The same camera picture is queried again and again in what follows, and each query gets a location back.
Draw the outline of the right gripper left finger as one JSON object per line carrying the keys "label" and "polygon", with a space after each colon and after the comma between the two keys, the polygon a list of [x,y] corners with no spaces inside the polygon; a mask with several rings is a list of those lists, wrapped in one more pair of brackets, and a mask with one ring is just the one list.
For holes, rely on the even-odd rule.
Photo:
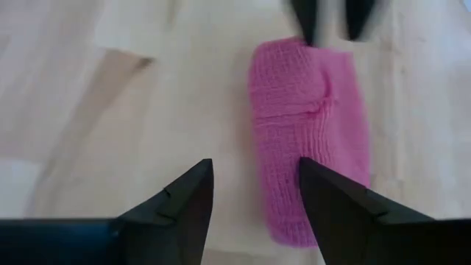
{"label": "right gripper left finger", "polygon": [[0,265],[200,265],[213,162],[112,218],[0,219]]}

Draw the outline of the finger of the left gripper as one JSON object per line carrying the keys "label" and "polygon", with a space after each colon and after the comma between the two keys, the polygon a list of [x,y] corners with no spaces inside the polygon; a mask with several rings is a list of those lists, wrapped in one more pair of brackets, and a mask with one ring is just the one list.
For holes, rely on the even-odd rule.
{"label": "finger of the left gripper", "polygon": [[359,40],[375,8],[375,0],[345,0],[348,40]]}
{"label": "finger of the left gripper", "polygon": [[315,46],[319,4],[318,0],[289,0],[307,46]]}

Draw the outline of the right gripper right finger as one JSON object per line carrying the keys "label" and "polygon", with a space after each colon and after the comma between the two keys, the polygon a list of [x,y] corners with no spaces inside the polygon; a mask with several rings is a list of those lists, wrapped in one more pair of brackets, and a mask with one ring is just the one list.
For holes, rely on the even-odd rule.
{"label": "right gripper right finger", "polygon": [[471,265],[471,219],[433,219],[310,158],[299,177],[326,265]]}

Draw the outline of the pink elastic bandage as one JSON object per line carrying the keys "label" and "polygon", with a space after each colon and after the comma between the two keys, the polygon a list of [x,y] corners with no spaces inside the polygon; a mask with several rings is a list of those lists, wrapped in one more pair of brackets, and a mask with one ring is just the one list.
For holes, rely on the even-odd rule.
{"label": "pink elastic bandage", "polygon": [[314,247],[299,191],[300,158],[370,182],[369,131],[352,55],[297,38],[262,43],[248,91],[269,233],[279,244]]}

